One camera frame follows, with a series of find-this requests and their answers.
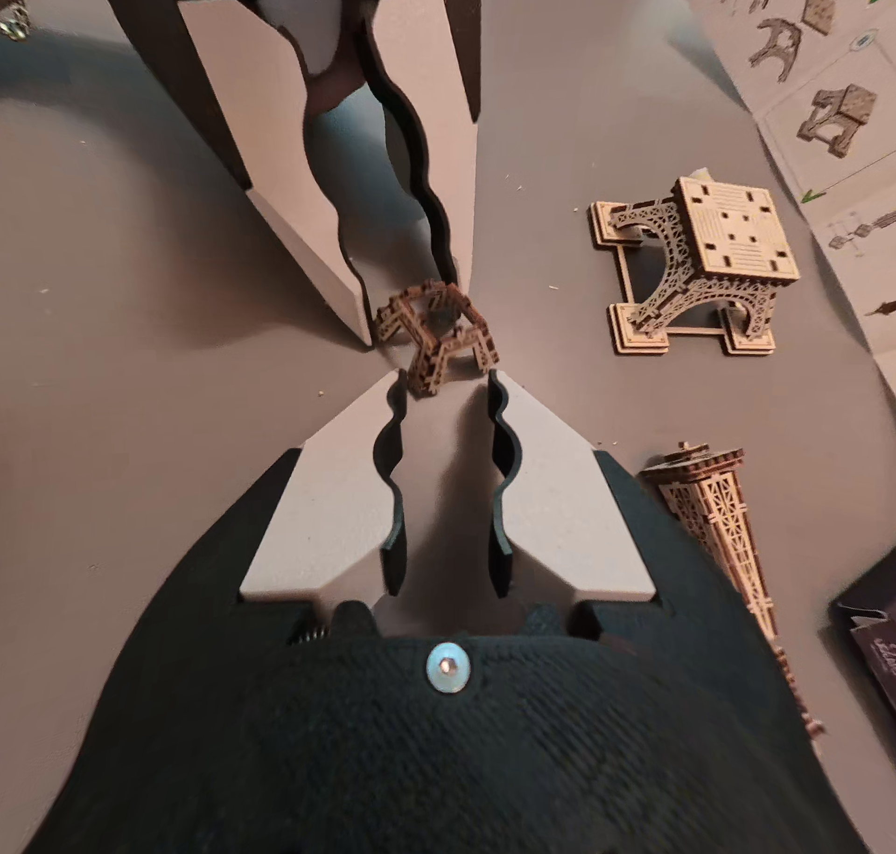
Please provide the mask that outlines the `purple tower kit box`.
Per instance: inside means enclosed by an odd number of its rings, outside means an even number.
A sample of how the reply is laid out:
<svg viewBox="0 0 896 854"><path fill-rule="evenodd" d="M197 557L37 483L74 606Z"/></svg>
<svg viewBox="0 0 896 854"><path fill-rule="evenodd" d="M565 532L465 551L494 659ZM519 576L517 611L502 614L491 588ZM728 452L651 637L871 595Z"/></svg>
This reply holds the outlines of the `purple tower kit box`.
<svg viewBox="0 0 896 854"><path fill-rule="evenodd" d="M831 600L828 614L850 653L895 714L894 553Z"/></svg>

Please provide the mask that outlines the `wooden tower base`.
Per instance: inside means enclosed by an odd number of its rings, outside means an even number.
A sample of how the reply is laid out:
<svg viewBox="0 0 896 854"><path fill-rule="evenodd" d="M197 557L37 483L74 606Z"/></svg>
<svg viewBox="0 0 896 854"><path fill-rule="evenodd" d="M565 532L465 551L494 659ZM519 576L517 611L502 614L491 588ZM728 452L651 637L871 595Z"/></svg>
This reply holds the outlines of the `wooden tower base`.
<svg viewBox="0 0 896 854"><path fill-rule="evenodd" d="M588 223L597 249L614 253L622 300L608 307L620 356L660 356L674 336L711 336L731 357L774 353L778 294L800 278L766 188L679 177L664 198L595 201ZM657 244L663 273L636 300L628 258Z"/></svg>

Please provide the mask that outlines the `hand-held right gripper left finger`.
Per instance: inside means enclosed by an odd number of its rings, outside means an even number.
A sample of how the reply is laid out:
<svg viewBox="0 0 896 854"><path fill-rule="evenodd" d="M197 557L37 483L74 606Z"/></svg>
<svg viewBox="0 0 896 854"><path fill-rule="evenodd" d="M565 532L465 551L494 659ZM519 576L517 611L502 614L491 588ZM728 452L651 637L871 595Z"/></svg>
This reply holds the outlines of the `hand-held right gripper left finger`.
<svg viewBox="0 0 896 854"><path fill-rule="evenodd" d="M393 370L300 447L241 582L244 600L374 606L398 594L407 534L392 472L407 397L407 373Z"/></svg>

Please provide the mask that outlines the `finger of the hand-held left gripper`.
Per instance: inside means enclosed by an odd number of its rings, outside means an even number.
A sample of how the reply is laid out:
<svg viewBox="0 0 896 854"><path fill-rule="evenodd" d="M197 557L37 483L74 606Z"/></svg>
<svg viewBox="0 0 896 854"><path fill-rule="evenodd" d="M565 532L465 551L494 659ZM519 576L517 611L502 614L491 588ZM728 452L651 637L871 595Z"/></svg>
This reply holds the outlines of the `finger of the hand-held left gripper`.
<svg viewBox="0 0 896 854"><path fill-rule="evenodd" d="M308 161L297 44L238 0L182 0L178 8L248 174L247 198L337 318L372 347L364 284Z"/></svg>
<svg viewBox="0 0 896 854"><path fill-rule="evenodd" d="M363 69L408 153L407 182L439 276L472 276L482 0L369 0Z"/></svg>

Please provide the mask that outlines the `small wooden tower midsection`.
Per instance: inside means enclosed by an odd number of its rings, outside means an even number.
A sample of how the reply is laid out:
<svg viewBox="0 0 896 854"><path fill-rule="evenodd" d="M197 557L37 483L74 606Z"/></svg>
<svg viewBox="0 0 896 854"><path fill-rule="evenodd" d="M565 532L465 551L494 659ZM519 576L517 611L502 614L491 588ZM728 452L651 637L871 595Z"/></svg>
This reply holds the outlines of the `small wooden tower midsection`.
<svg viewBox="0 0 896 854"><path fill-rule="evenodd" d="M453 283L428 279L391 296L376 312L375 330L383 343L403 331L417 347L408 370L417 395L436 395L450 362L465 352L481 372L499 361L487 321Z"/></svg>

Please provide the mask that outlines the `tower instruction sheet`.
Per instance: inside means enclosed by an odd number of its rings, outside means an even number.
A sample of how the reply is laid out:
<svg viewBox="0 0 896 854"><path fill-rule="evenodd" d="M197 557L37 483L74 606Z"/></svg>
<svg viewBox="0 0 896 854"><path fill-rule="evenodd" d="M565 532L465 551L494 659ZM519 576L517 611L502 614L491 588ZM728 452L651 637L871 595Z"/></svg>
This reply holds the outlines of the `tower instruction sheet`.
<svg viewBox="0 0 896 854"><path fill-rule="evenodd" d="M895 0L686 0L895 379Z"/></svg>

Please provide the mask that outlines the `wooden tower spire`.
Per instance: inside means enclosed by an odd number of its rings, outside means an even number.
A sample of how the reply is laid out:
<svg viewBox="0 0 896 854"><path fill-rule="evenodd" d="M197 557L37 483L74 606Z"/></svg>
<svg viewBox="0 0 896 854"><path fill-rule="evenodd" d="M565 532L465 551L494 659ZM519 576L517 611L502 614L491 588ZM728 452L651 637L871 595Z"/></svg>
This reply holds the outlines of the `wooden tower spire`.
<svg viewBox="0 0 896 854"><path fill-rule="evenodd" d="M806 706L780 643L775 607L737 474L744 459L741 447L715 450L708 444L680 442L674 452L643 468L641 477L660 492L670 512L711 554L742 597L777 659L808 735L815 741L825 728Z"/></svg>

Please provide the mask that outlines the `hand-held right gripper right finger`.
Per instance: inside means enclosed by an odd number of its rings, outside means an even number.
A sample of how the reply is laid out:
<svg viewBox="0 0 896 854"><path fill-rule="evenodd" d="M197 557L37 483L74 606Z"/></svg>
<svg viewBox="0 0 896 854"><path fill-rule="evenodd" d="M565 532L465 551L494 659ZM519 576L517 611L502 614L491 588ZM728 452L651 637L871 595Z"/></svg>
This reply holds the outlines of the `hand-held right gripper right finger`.
<svg viewBox="0 0 896 854"><path fill-rule="evenodd" d="M509 375L491 369L488 573L500 599L526 604L648 602L656 594L597 450Z"/></svg>

